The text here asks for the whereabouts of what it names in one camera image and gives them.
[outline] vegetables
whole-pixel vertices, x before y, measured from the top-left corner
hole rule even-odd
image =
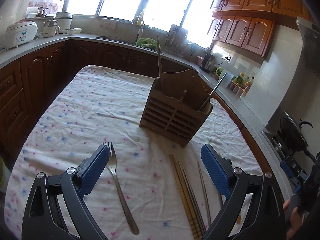
[[[157,42],[150,38],[138,39],[136,45],[145,49],[157,51]]]

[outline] countertop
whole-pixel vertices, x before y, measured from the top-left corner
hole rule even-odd
[[[95,37],[97,36],[98,36],[97,34],[88,34],[88,33],[81,33],[73,36],[69,36],[67,34],[60,34],[60,35],[55,35],[54,37],[51,37],[51,38],[44,38],[41,36],[39,39],[32,40],[28,43],[20,45],[18,48],[13,48],[10,50],[6,50],[6,49],[1,50],[0,51],[0,69],[8,65],[12,61],[28,53],[31,53],[35,50],[55,44],[57,42],[66,41],[69,39],[110,44],[110,45],[115,45],[123,48],[145,52],[147,54],[151,54],[155,56],[157,55],[156,52],[148,49],[144,49],[141,47],[137,47],[137,46],[133,46],[133,45],[117,42],[117,41],[96,39]],[[188,68],[194,68],[195,70],[198,71],[199,75],[212,88],[214,88],[218,83],[212,75],[200,70],[199,66],[197,66],[192,62],[188,62],[183,58],[177,57],[175,55],[170,55],[170,54],[162,54],[161,58],[170,60],[172,62],[186,66]],[[241,122],[244,124],[244,126],[247,128],[247,130],[250,132],[252,137],[255,139],[255,141],[259,145],[274,175],[276,176],[276,179],[278,181],[278,184],[280,186],[284,199],[286,200],[290,198],[290,196],[292,195],[292,189],[291,189],[289,180],[287,179],[287,176],[284,173],[284,171],[281,169],[280,162],[276,157],[274,151],[272,150],[269,143],[261,133],[262,131],[265,130],[265,127],[263,126],[263,124],[232,91],[224,87],[219,87],[216,90],[216,92],[225,101],[225,103],[233,110],[233,112],[238,116],[238,118],[241,120]]]

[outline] towel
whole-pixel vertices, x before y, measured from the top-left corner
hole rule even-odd
[[[100,27],[105,27],[105,28],[110,28],[112,30],[115,30],[116,29],[116,25],[117,25],[117,21],[118,20],[102,18]]]

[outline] tablecloth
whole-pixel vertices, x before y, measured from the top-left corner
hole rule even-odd
[[[218,192],[201,162],[202,145],[210,143],[222,157],[231,159],[233,167],[241,167],[248,174],[262,174],[238,127],[214,99],[211,99],[212,113],[185,148],[139,127],[153,80],[90,65],[58,95],[30,133],[8,183],[4,218],[18,239],[21,239],[24,209],[36,174],[43,171],[51,176],[77,167],[103,142],[114,144],[118,179],[140,230],[137,236],[131,233],[112,175],[105,168],[84,201],[108,239],[193,239],[169,154],[174,154],[186,169],[206,228],[208,221],[197,161],[201,163],[212,220],[220,206]],[[58,199],[68,229],[77,235],[63,197]],[[242,218],[249,201],[248,196]],[[240,227],[241,224],[236,224],[233,233]]]

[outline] rice cooker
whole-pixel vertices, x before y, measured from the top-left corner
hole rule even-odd
[[[10,25],[5,33],[5,47],[11,49],[18,47],[36,36],[38,26],[35,22],[21,21]]]

